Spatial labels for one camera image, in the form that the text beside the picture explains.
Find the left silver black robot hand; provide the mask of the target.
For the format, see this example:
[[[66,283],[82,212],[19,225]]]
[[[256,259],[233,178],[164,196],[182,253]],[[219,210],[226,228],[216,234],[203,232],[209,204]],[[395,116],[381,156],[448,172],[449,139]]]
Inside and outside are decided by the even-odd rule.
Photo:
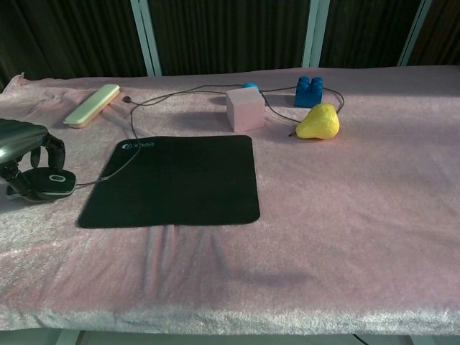
[[[1,120],[1,179],[7,193],[28,201],[53,201],[71,195],[75,176],[64,169],[65,145],[47,127]]]

